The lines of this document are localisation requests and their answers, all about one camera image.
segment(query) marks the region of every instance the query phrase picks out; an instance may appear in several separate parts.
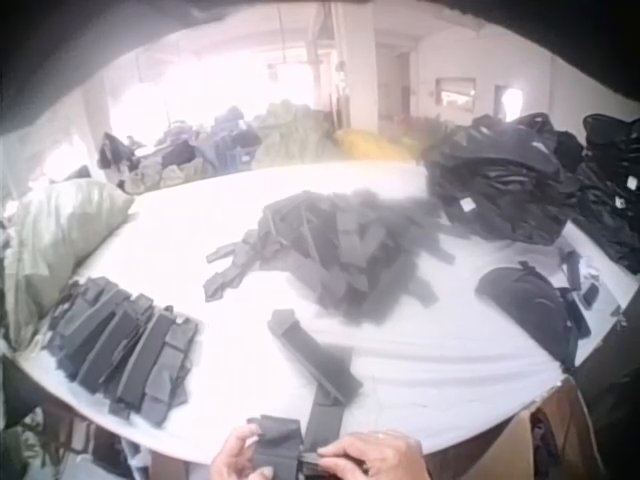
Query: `fingernail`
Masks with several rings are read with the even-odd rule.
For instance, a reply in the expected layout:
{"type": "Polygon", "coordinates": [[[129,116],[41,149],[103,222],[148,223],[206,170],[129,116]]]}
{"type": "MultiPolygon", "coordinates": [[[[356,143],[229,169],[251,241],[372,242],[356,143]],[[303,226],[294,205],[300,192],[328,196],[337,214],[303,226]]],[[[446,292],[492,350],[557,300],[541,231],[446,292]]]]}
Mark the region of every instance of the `fingernail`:
{"type": "Polygon", "coordinates": [[[257,473],[260,473],[264,478],[273,478],[275,471],[273,467],[262,467],[257,473]]]}

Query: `table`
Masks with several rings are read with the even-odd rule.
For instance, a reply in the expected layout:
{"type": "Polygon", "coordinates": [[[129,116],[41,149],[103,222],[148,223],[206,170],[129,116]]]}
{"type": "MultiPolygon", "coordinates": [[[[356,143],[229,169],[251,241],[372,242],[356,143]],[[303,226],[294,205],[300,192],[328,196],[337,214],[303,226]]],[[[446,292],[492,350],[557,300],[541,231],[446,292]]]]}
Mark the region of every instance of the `table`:
{"type": "MultiPolygon", "coordinates": [[[[81,415],[153,451],[207,464],[232,427],[270,414],[306,424],[315,382],[271,337],[266,322],[277,308],[293,308],[321,342],[354,349],[352,371],[364,382],[347,408],[343,433],[396,429],[421,440],[425,453],[456,444],[509,418],[562,378],[558,364],[497,309],[474,295],[490,269],[528,260],[555,284],[566,284],[558,246],[442,237],[456,255],[449,266],[423,255],[420,274],[440,301],[424,309],[403,297],[383,325],[352,326],[306,298],[290,275],[251,273],[223,300],[205,303],[202,284],[226,261],[206,254],[237,241],[256,225],[262,208],[301,190],[322,193],[371,189],[383,198],[425,195],[421,167],[386,162],[335,163],[246,172],[151,192],[139,197],[122,225],[77,272],[107,276],[158,305],[202,322],[187,380],[190,401],[171,412],[162,429],[137,416],[127,422],[107,403],[56,370],[46,351],[17,361],[32,378],[81,415]]],[[[568,225],[564,237],[600,270],[622,306],[638,281],[610,262],[568,225]]],[[[580,343],[578,363],[614,324],[613,297],[596,304],[593,334],[580,343]]]]}

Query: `yellow fabric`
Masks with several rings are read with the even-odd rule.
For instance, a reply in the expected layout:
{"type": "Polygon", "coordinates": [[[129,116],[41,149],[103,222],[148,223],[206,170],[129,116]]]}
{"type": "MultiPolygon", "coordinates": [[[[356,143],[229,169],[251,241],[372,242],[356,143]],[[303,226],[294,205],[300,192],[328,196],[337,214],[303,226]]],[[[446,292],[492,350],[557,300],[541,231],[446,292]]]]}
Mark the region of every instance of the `yellow fabric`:
{"type": "Polygon", "coordinates": [[[335,134],[343,153],[353,160],[392,160],[415,163],[411,153],[400,145],[372,132],[343,129],[335,134]]]}

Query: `hand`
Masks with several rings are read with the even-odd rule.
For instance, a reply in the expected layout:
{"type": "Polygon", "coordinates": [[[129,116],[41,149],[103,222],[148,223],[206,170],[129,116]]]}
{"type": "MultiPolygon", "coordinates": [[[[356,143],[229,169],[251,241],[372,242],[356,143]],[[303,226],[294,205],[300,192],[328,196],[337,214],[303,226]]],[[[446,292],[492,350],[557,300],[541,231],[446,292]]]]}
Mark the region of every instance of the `hand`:
{"type": "Polygon", "coordinates": [[[271,480],[272,468],[261,468],[251,473],[253,447],[247,446],[247,442],[259,434],[257,425],[244,425],[231,432],[211,464],[211,480],[271,480]]]}
{"type": "Polygon", "coordinates": [[[420,442],[396,432],[352,433],[318,454],[320,467],[342,480],[431,480],[420,442]],[[364,462],[368,475],[346,456],[364,462]]]}

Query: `white table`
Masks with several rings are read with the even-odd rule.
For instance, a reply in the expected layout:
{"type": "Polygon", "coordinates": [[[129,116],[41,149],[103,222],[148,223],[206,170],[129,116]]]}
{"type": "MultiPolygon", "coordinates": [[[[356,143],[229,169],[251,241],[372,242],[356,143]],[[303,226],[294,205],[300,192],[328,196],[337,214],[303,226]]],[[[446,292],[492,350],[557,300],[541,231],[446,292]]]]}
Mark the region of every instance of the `white table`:
{"type": "MultiPolygon", "coordinates": [[[[25,354],[21,367],[44,388],[104,428],[171,457],[209,463],[232,427],[270,414],[306,424],[315,382],[271,337],[276,308],[293,308],[322,342],[354,348],[352,370],[364,382],[342,430],[395,429],[422,441],[425,453],[456,444],[509,418],[556,385],[558,364],[497,309],[474,295],[478,279],[500,265],[529,260],[556,284],[566,283],[556,248],[442,237],[455,266],[426,255],[420,273],[440,301],[424,309],[403,297],[383,325],[351,326],[301,295],[290,275],[255,272],[223,300],[205,303],[202,284],[225,262],[206,254],[237,241],[256,225],[265,204],[300,190],[368,188],[385,198],[425,195],[421,167],[384,162],[283,167],[152,192],[136,200],[129,221],[82,266],[80,276],[107,276],[159,305],[174,305],[203,323],[190,401],[162,429],[137,416],[123,421],[107,402],[69,383],[45,351],[25,354]]],[[[597,266],[624,306],[637,279],[612,264],[575,227],[566,238],[597,266]]],[[[593,335],[581,342],[581,362],[614,319],[602,301],[589,317],[593,335]]]]}

